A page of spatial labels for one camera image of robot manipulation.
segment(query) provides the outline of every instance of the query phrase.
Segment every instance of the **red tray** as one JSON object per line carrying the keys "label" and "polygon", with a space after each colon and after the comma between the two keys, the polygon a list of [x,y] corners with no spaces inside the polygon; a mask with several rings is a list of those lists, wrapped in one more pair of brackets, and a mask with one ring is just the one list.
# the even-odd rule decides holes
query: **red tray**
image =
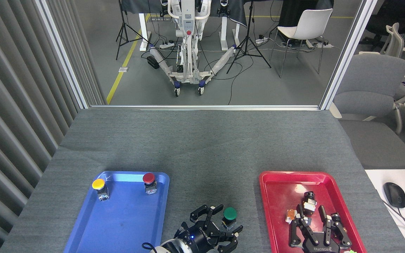
{"label": "red tray", "polygon": [[[353,245],[351,250],[366,253],[339,187],[331,175],[322,172],[264,171],[259,181],[272,253],[302,252],[301,248],[288,246],[290,225],[285,222],[285,217],[288,209],[296,209],[307,191],[313,191],[318,202],[317,210],[312,215],[312,230],[323,230],[318,207],[324,205],[327,214],[339,213]],[[304,240],[299,229],[297,234]]]}

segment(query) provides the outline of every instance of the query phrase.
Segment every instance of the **yellow button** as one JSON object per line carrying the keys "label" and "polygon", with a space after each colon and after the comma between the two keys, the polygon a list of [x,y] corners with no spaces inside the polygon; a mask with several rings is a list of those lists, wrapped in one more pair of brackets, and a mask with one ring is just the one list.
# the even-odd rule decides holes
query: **yellow button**
{"label": "yellow button", "polygon": [[91,184],[91,187],[95,190],[102,189],[105,185],[104,179],[98,178]]}

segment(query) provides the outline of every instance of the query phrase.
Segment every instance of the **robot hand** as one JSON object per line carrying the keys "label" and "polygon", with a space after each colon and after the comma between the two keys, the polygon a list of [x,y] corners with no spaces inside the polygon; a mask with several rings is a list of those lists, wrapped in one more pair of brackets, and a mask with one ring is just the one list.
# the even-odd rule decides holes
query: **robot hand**
{"label": "robot hand", "polygon": [[[215,215],[223,210],[223,205],[217,207],[209,207],[202,205],[190,214],[190,221],[193,226],[188,227],[186,222],[182,222],[181,227],[175,233],[171,240],[167,240],[160,246],[150,249],[150,253],[206,253],[215,248],[221,242],[229,242],[227,245],[218,245],[218,252],[230,253],[237,248],[238,234],[243,230],[243,226],[239,226],[232,232],[222,232],[211,221],[212,215]],[[205,220],[198,220],[201,215],[206,214]]]}

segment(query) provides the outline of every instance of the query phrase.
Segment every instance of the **computer mouse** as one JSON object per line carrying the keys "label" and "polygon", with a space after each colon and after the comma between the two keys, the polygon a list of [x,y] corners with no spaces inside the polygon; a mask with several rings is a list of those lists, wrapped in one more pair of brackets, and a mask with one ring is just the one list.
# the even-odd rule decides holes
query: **computer mouse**
{"label": "computer mouse", "polygon": [[405,208],[405,193],[398,184],[384,184],[384,192],[388,203],[396,208]]}

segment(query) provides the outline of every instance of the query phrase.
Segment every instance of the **blue tray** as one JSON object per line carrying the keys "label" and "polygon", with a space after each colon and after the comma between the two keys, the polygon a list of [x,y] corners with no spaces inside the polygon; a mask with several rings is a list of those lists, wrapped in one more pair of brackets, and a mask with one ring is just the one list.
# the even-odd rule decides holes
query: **blue tray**
{"label": "blue tray", "polygon": [[157,193],[147,195],[146,172],[104,171],[110,199],[99,201],[90,186],[63,253],[148,252],[142,243],[156,246],[162,236],[170,178],[153,173]]}

